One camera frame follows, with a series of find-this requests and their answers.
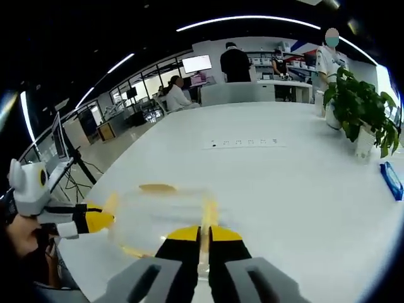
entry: power outlet strip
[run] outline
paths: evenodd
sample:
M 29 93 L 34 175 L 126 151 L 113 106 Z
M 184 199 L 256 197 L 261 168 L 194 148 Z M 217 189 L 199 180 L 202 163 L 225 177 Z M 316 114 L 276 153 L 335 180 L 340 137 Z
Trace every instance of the power outlet strip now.
M 210 140 L 205 142 L 205 150 L 218 148 L 252 148 L 252 147 L 286 147 L 285 143 L 277 138 L 237 139 L 237 140 Z

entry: black ceiling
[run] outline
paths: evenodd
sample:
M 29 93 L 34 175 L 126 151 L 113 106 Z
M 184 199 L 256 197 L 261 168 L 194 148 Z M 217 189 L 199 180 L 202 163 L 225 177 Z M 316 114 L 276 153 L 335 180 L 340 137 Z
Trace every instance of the black ceiling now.
M 4 88 L 21 90 L 40 85 L 43 106 L 70 98 L 73 108 L 88 89 L 127 54 L 135 56 L 101 81 L 90 100 L 135 71 L 202 40 L 240 36 L 288 37 L 320 43 L 323 33 L 309 27 L 269 20 L 226 21 L 185 32 L 175 30 L 197 21 L 235 15 L 294 18 L 323 27 L 336 27 L 341 36 L 379 58 L 371 39 L 360 39 L 347 27 L 346 10 L 296 0 L 263 1 L 81 1 L 64 4 L 24 4 L 3 11 L 2 69 Z M 349 56 L 366 61 L 352 48 Z

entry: black jacket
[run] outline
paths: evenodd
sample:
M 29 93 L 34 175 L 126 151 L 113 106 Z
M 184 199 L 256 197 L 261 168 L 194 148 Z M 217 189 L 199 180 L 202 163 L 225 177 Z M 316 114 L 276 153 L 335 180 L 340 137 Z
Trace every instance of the black jacket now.
M 222 71 L 227 75 L 227 82 L 250 82 L 250 61 L 245 52 L 228 49 L 220 57 Z

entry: woman in white shirt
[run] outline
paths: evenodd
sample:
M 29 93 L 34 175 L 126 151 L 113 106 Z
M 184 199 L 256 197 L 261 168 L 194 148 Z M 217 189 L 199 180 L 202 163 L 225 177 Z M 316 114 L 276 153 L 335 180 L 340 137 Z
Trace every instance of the woman in white shirt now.
M 195 109 L 200 107 L 198 103 L 189 101 L 181 90 L 184 86 L 184 80 L 180 76 L 173 76 L 167 88 L 167 107 L 169 112 L 179 109 Z

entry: white shirt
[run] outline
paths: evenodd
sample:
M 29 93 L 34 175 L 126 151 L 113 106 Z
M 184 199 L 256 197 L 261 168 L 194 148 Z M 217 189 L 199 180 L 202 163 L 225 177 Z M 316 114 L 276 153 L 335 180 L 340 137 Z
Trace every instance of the white shirt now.
M 316 56 L 316 71 L 326 74 L 329 82 L 336 82 L 336 75 L 331 75 L 336 74 L 342 62 L 345 63 L 345 61 L 341 59 L 341 55 L 337 51 L 322 45 L 317 49 Z M 325 82 L 321 81 L 319 88 L 322 92 L 325 92 L 328 86 Z
M 192 102 L 189 101 L 182 90 L 174 84 L 167 94 L 167 107 L 169 108 L 169 112 L 181 109 L 190 104 L 192 104 Z

